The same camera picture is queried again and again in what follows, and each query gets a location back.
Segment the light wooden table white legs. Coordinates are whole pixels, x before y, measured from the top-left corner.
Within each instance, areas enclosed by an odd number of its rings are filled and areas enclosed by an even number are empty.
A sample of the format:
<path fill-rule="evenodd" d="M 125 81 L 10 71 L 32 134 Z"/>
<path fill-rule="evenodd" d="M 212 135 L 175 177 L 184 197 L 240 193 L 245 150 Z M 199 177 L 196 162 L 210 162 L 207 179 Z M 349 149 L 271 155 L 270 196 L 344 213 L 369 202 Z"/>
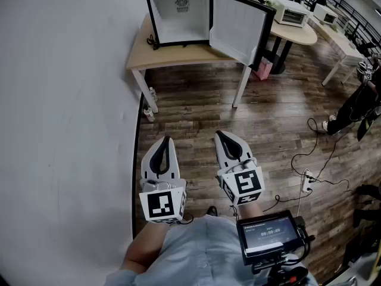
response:
<path fill-rule="evenodd" d="M 152 32 L 153 26 L 151 17 L 147 14 L 144 17 L 136 36 L 127 61 L 126 69 L 132 71 L 132 74 L 153 113 L 158 112 L 158 107 L 144 78 L 144 70 L 191 64 L 238 62 L 237 60 L 216 51 L 212 47 L 203 44 L 188 45 L 186 47 L 180 45 L 165 46 L 154 50 L 146 41 Z"/>

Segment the round wooden table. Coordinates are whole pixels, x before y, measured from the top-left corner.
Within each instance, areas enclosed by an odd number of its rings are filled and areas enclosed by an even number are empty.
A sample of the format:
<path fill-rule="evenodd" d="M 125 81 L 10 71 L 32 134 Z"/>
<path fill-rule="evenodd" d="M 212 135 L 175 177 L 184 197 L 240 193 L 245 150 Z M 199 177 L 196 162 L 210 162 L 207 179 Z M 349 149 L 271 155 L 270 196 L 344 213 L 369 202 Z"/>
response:
<path fill-rule="evenodd" d="M 295 27 L 279 24 L 274 20 L 271 34 L 276 36 L 273 48 L 272 50 L 266 49 L 264 53 L 264 57 L 273 63 L 271 74 L 283 73 L 286 57 L 294 43 L 310 46 L 317 42 L 317 35 L 308 24 L 305 24 L 304 27 Z"/>

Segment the person's right forearm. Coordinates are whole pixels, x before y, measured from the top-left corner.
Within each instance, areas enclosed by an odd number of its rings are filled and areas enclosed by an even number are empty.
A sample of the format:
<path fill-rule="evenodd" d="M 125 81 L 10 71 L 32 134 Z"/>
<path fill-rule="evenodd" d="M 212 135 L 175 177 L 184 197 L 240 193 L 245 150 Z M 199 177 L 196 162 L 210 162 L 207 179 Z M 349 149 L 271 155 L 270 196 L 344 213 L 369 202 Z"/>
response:
<path fill-rule="evenodd" d="M 256 201 L 239 205 L 238 211 L 241 219 L 250 219 L 263 215 L 263 211 Z"/>

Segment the pink paper bag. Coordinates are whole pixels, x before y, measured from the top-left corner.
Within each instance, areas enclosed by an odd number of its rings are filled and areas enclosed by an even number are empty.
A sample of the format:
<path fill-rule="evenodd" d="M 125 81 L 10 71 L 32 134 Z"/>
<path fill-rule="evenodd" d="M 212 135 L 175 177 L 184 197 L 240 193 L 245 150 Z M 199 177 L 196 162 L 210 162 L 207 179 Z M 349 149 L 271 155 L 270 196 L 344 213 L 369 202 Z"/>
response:
<path fill-rule="evenodd" d="M 266 80 L 271 72 L 272 66 L 273 63 L 266 57 L 263 57 L 258 66 L 258 70 L 254 71 L 254 74 L 260 81 Z"/>

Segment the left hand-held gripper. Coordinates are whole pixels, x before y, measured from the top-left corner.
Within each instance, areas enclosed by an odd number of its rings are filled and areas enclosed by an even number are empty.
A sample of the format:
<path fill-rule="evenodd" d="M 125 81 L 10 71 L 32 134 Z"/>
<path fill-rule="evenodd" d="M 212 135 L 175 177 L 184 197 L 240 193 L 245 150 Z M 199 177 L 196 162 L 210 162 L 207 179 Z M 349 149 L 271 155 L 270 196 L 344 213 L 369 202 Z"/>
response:
<path fill-rule="evenodd" d="M 144 179 L 139 194 L 145 220 L 152 223 L 181 222 L 186 203 L 186 181 L 180 179 L 173 139 L 165 136 L 147 151 L 141 161 Z M 154 181 L 160 177 L 171 181 Z"/>

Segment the black chest monitor screen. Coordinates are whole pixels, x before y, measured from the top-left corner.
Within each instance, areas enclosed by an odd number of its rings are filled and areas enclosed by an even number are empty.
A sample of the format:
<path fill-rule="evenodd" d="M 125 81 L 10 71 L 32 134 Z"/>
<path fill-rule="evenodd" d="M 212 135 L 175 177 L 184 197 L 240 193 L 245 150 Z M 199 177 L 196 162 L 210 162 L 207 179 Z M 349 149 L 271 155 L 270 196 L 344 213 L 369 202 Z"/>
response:
<path fill-rule="evenodd" d="M 259 264 L 304 246 L 289 210 L 236 222 L 245 265 Z"/>

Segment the long white table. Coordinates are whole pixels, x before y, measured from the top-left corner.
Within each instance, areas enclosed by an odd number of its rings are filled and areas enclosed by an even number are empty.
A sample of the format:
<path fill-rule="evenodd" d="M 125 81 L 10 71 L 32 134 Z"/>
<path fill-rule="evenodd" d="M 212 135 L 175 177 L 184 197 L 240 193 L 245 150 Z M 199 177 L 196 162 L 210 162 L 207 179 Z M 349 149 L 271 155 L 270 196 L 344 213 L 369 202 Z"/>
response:
<path fill-rule="evenodd" d="M 320 22 L 315 17 L 310 17 L 308 19 L 308 24 L 328 42 L 328 44 L 339 56 L 339 60 L 336 62 L 336 64 L 333 66 L 321 84 L 326 86 L 334 74 L 339 70 L 340 66 L 348 66 L 349 71 L 341 80 L 341 84 L 344 84 L 356 70 L 358 63 L 364 61 L 365 57 L 360 54 L 356 48 L 351 46 L 350 41 L 342 32 L 336 32 L 328 25 L 320 24 Z"/>

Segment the small white toaster oven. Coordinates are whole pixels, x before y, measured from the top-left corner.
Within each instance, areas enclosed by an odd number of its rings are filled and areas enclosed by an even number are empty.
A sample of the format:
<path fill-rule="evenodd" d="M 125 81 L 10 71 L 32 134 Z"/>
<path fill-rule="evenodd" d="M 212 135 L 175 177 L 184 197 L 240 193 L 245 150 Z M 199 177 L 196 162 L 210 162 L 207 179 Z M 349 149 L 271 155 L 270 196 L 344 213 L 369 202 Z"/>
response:
<path fill-rule="evenodd" d="M 327 6 L 320 5 L 320 4 L 317 4 L 315 6 L 315 9 L 313 11 L 313 15 L 319 21 L 322 21 L 328 25 L 335 24 L 337 19 L 338 19 L 338 15 L 334 11 L 332 11 Z"/>

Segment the black metal railing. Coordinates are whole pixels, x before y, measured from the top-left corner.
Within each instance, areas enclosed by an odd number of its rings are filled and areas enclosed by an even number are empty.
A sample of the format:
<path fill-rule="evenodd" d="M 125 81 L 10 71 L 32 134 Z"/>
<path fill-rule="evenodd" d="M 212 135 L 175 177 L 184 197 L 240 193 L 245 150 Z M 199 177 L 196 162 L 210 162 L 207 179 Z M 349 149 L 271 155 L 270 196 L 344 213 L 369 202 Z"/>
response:
<path fill-rule="evenodd" d="M 327 6 L 342 16 L 338 19 L 338 25 L 350 41 L 364 51 L 381 54 L 381 34 L 359 12 L 344 0 L 328 0 Z"/>

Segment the white power strip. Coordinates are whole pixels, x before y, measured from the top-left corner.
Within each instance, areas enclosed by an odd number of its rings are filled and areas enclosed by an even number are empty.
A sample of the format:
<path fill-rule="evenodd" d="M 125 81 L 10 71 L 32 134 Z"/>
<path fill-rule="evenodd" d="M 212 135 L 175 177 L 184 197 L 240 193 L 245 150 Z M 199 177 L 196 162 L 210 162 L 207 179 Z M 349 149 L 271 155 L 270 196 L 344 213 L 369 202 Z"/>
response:
<path fill-rule="evenodd" d="M 305 169 L 302 173 L 302 187 L 301 190 L 304 193 L 308 193 L 311 190 L 311 183 L 313 180 L 313 174 L 309 169 Z"/>

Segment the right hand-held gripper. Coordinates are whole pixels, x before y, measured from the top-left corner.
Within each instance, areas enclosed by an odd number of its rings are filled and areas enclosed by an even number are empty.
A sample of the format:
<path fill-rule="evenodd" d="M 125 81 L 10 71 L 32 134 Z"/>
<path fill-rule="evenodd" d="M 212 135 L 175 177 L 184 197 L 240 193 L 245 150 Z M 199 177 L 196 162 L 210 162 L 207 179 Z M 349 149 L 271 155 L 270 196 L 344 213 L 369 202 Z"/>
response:
<path fill-rule="evenodd" d="M 216 131 L 214 142 L 221 168 L 217 172 L 217 179 L 230 202 L 240 206 L 256 201 L 265 191 L 264 178 L 257 159 L 252 158 L 248 143 L 223 130 Z M 231 167 L 235 161 L 242 162 Z"/>

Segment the person's left forearm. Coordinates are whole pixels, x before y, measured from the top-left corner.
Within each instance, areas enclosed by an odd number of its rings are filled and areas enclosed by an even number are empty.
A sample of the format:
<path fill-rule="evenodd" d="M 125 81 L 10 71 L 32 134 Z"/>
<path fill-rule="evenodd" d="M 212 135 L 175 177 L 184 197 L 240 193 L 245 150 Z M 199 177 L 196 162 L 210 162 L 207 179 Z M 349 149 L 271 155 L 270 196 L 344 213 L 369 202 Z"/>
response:
<path fill-rule="evenodd" d="M 148 222 L 127 248 L 120 269 L 146 272 L 157 259 L 169 229 L 166 223 Z"/>

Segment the person's light blue shirt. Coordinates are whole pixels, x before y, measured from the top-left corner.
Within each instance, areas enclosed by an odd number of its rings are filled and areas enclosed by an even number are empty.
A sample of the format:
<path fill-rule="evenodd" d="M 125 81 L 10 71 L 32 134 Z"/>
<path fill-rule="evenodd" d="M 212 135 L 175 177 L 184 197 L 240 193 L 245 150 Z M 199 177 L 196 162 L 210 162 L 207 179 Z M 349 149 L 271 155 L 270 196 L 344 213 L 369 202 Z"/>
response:
<path fill-rule="evenodd" d="M 254 281 L 250 266 L 243 263 L 235 224 L 205 215 L 171 226 L 146 272 L 119 269 L 104 286 L 254 286 Z"/>

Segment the black mini fridge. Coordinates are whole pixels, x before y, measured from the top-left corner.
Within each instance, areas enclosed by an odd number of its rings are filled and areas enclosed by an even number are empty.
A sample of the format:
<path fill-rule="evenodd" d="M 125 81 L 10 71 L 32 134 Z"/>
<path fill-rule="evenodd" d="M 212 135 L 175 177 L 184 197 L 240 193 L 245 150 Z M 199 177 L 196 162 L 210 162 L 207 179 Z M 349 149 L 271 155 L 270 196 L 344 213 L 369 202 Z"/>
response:
<path fill-rule="evenodd" d="M 276 10 L 255 0 L 146 0 L 159 46 L 207 43 L 257 69 Z"/>

